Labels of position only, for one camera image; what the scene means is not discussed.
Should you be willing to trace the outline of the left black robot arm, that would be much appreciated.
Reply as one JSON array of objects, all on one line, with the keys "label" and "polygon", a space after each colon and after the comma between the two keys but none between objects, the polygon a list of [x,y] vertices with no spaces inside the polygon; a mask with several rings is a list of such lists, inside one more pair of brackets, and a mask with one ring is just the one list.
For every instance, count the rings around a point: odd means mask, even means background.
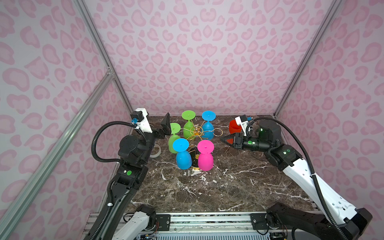
[{"label": "left black robot arm", "polygon": [[[117,173],[108,183],[107,201],[103,205],[96,222],[86,235],[87,240],[111,240],[124,211],[140,189],[148,172],[148,161],[157,139],[171,135],[170,114],[166,114],[161,128],[148,129],[148,120],[144,110],[136,110],[131,122],[112,121],[103,125],[96,133],[91,144],[93,158],[101,163],[119,163]],[[97,142],[103,131],[114,125],[133,128],[137,134],[127,135],[119,143],[119,158],[103,159],[97,153]]]}]

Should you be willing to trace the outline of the magenta wine glass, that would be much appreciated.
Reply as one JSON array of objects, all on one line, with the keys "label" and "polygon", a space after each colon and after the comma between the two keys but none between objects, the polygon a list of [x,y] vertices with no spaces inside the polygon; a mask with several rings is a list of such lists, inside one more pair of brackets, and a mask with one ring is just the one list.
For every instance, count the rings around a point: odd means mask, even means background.
[{"label": "magenta wine glass", "polygon": [[198,151],[200,152],[198,158],[198,167],[202,171],[209,171],[214,166],[214,158],[212,152],[214,151],[214,144],[209,140],[203,140],[198,143]]}]

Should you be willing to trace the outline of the red wine glass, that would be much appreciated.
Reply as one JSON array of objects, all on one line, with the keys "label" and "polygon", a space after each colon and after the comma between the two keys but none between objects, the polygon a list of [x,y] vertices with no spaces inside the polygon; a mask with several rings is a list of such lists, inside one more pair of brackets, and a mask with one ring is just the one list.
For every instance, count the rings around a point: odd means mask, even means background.
[{"label": "red wine glass", "polygon": [[238,125],[236,120],[232,120],[229,123],[230,134],[241,133],[243,131],[242,126]]}]

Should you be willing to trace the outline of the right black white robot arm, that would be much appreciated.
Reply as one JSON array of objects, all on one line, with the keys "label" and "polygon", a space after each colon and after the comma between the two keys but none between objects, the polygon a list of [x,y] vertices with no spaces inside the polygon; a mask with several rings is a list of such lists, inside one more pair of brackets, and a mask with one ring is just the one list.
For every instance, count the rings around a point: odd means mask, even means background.
[{"label": "right black white robot arm", "polygon": [[241,133],[223,136],[221,142],[234,149],[263,153],[321,211],[311,214],[276,203],[267,209],[267,215],[293,231],[299,229],[321,240],[357,240],[363,235],[372,214],[365,208],[357,209],[318,176],[304,145],[288,126],[266,117],[246,120],[240,126]]}]

